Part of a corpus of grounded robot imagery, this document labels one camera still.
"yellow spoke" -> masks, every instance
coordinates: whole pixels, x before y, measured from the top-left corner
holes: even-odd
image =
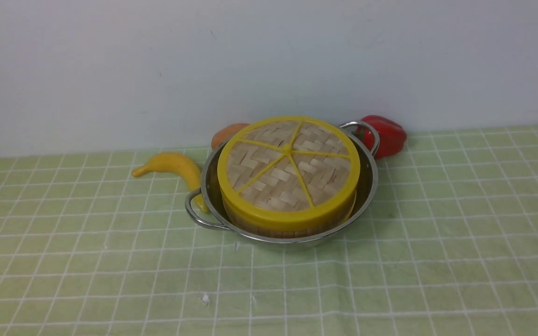
[[[298,134],[298,131],[300,130],[301,127],[303,127],[302,120],[298,123],[298,126],[296,126],[296,129],[292,133],[292,139],[290,139],[290,148],[294,145],[294,141],[296,141],[296,135]]]
[[[264,142],[258,142],[258,141],[254,141],[254,140],[246,140],[246,139],[240,139],[238,140],[239,142],[245,142],[245,143],[250,143],[252,145],[257,145],[257,146],[261,146],[261,147],[266,147],[266,148],[270,148],[270,149],[273,149],[274,151],[278,151],[278,152],[281,152],[282,149],[280,147],[276,147],[274,145],[269,145],[268,143],[264,143]]]
[[[296,171],[296,175],[298,176],[298,181],[300,181],[300,186],[304,190],[304,194],[307,196],[308,205],[311,208],[314,208],[314,204],[312,204],[312,199],[310,197],[310,193],[308,193],[306,183],[303,180],[303,175],[300,174],[300,170],[298,170],[298,166],[296,166],[296,162],[294,162],[294,158],[292,157],[292,155],[287,155],[287,156],[288,156],[288,159],[290,159],[290,164],[292,164],[292,166],[294,167],[294,170]]]
[[[350,159],[349,155],[337,154],[337,153],[321,153],[321,152],[312,152],[312,151],[292,151],[293,154],[307,154],[307,155],[323,155],[323,156],[333,156],[333,157],[343,157]]]
[[[244,191],[244,189],[246,189],[247,187],[250,187],[250,185],[256,181],[256,179],[260,178],[263,174],[265,174],[267,172],[267,170],[271,169],[273,166],[275,166],[281,159],[283,159],[283,157],[286,156],[285,154],[282,154],[280,155],[275,161],[271,162],[270,164],[267,164],[267,166],[265,168],[263,168],[259,174],[256,174],[252,179],[248,180],[247,183],[245,183],[245,185],[240,188],[238,190],[238,194],[241,193],[242,191]]]

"yellow plastic rim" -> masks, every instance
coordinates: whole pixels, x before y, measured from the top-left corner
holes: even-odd
[[[278,148],[278,147],[271,146],[266,143],[254,142],[254,141],[243,139],[243,137],[246,136],[246,134],[248,134],[250,131],[256,128],[262,127],[262,126],[266,126],[267,124],[276,123],[279,121],[299,121],[298,128],[296,128],[292,134],[292,139],[290,140],[290,144],[284,146],[284,148]],[[294,151],[291,148],[291,145],[296,139],[298,130],[300,126],[302,125],[302,123],[315,124],[329,130],[331,133],[337,136],[340,139],[340,141],[344,144],[344,146],[346,147],[346,150],[348,151],[348,155],[322,153],[322,152]],[[241,190],[234,190],[227,177],[228,176],[227,174],[228,158],[230,157],[230,153],[233,147],[236,145],[236,143],[239,143],[239,142],[254,143],[262,147],[269,147],[271,149],[274,149],[282,153],[282,155],[280,155],[278,159],[273,161],[266,168],[264,168],[259,174],[254,176],[251,179],[251,181],[248,181],[245,187],[247,187],[250,183],[252,183],[252,181],[256,180],[256,178],[258,178],[259,176],[267,172],[267,170],[271,169],[283,157],[289,157],[290,164],[292,164],[292,166],[296,170],[299,181],[301,182],[301,187],[307,194],[307,199],[310,205],[309,209],[296,211],[296,212],[277,212],[277,211],[261,209],[251,204],[244,198],[242,198],[242,196],[240,196]],[[347,157],[350,160],[350,173],[348,175],[348,179],[346,180],[344,184],[344,187],[342,187],[339,193],[333,198],[331,198],[330,200],[327,200],[326,202],[318,206],[314,206],[314,204],[312,204],[312,201],[310,199],[310,194],[308,194],[306,184],[303,183],[302,176],[299,170],[297,169],[296,164],[293,161],[292,154],[312,154],[312,155]],[[352,142],[352,140],[350,140],[348,136],[346,136],[346,134],[340,128],[337,128],[324,121],[309,118],[306,116],[295,116],[295,117],[287,116],[287,117],[276,117],[276,118],[271,118],[271,119],[265,119],[263,121],[259,121],[258,123],[250,124],[247,127],[243,128],[241,131],[239,131],[237,134],[235,134],[226,143],[226,146],[224,146],[224,149],[222,150],[219,156],[217,175],[218,175],[218,180],[219,180],[219,187],[224,196],[224,201],[226,201],[227,204],[230,204],[231,206],[233,206],[232,210],[234,212],[242,214],[244,217],[247,217],[249,219],[252,219],[255,225],[258,225],[259,227],[262,227],[262,228],[266,228],[269,230],[298,231],[298,230],[305,230],[307,228],[312,228],[312,227],[321,225],[322,223],[324,223],[323,221],[321,221],[322,217],[325,217],[325,219],[329,219],[329,218],[334,217],[336,213],[341,212],[343,210],[342,207],[347,206],[346,205],[347,200],[350,200],[351,197],[355,197],[356,185],[358,183],[360,170],[361,170],[361,160],[359,159],[358,152],[356,151],[356,147],[354,146],[354,143]]]

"toy orange fruit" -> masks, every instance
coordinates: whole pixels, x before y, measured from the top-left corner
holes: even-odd
[[[224,127],[213,136],[213,140],[211,140],[211,149],[216,149],[222,142],[241,131],[241,129],[246,126],[248,126],[248,124],[239,123]]]

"fake fruit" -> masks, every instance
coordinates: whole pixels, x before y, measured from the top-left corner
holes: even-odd
[[[190,191],[200,188],[200,169],[192,159],[182,153],[162,152],[155,154],[147,163],[132,170],[132,176],[139,178],[151,172],[178,174],[186,181]],[[196,196],[194,203],[202,212],[209,212],[202,195]]]
[[[371,125],[379,133],[381,141],[379,143],[379,149],[375,154],[376,160],[396,155],[402,151],[404,143],[408,138],[402,126],[380,115],[367,115],[361,121]],[[367,148],[373,148],[375,138],[367,129],[359,127],[354,132],[354,135],[362,140],[362,143]]]
[[[222,142],[224,142],[226,139],[231,138],[231,136],[241,131],[241,129],[245,128],[246,126],[248,126],[248,124],[240,123],[231,124],[222,128],[222,130],[220,130],[213,136],[213,140],[211,140],[211,149],[216,149],[217,146],[219,146]]]

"toy vegetable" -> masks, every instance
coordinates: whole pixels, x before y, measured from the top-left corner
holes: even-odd
[[[396,155],[402,151],[404,148],[404,143],[408,138],[406,131],[397,123],[394,123],[390,119],[381,117],[380,115],[367,115],[361,121],[370,124],[372,127],[375,127],[375,130],[379,132],[381,138],[381,143],[379,149],[375,154],[375,159],[382,159],[384,157],[390,157]],[[375,142],[371,132],[368,132],[364,128],[357,128],[354,132],[362,143],[364,143],[367,148],[372,148]]]

